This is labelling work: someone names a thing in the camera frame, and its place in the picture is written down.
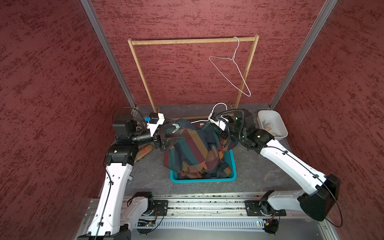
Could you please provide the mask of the mint green clothespin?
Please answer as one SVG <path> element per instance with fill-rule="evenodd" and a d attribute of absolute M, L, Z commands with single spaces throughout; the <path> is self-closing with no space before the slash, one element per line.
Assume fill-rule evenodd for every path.
<path fill-rule="evenodd" d="M 173 134 L 181 128 L 181 126 L 177 123 L 174 123 L 173 126 L 175 127 L 175 129 L 172 131 Z"/>

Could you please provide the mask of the white wire hanger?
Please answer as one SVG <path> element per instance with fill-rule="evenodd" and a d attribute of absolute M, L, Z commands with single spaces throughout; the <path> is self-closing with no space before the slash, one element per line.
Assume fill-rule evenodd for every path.
<path fill-rule="evenodd" d="M 242 74 L 238 63 L 236 62 L 237 51 L 240 47 L 240 39 L 233 37 L 237 45 L 230 57 L 209 56 L 210 63 L 218 71 L 218 73 L 241 95 L 251 97 L 252 92 L 248 87 L 245 76 Z"/>
<path fill-rule="evenodd" d="M 228 106 L 227 104 L 225 103 L 217 103 L 213 106 L 210 114 L 208 115 L 208 117 L 206 117 L 205 119 L 202 119 L 202 120 L 196 120 L 196 121 L 192 121 L 191 123 L 192 124 L 196 124 L 196 123 L 212 123 L 212 124 L 216 124 L 217 126 L 219 126 L 219 120 L 215 120 L 214 117 L 215 117 L 215 114 L 216 114 L 216 109 L 219 108 L 219 109 L 224 109 L 225 111 L 228 110 Z"/>

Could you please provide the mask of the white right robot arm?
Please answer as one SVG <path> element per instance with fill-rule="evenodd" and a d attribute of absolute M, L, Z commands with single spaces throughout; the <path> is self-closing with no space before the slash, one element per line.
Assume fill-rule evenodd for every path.
<path fill-rule="evenodd" d="M 301 190 L 283 194 L 270 190 L 259 200 L 261 215 L 274 217 L 279 211 L 301 211 L 316 221 L 323 221 L 337 199 L 341 181 L 333 174 L 326 176 L 288 151 L 276 138 L 255 126 L 253 115 L 245 109 L 211 113 L 209 121 L 237 139 L 248 150 L 270 160 L 288 174 Z"/>

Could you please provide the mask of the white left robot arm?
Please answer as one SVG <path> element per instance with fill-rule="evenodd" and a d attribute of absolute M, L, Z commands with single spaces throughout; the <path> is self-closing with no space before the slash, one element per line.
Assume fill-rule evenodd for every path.
<path fill-rule="evenodd" d="M 179 137 L 167 137 L 168 129 L 176 132 L 180 125 L 166 119 L 161 113 L 135 118 L 123 114 L 113 121 L 116 142 L 106 154 L 106 175 L 99 204 L 86 234 L 79 240 L 129 240 L 132 230 L 141 216 L 153 209 L 150 192 L 135 193 L 123 212 L 123 199 L 131 172 L 139 152 L 139 146 L 153 143 L 162 152 L 180 141 Z"/>

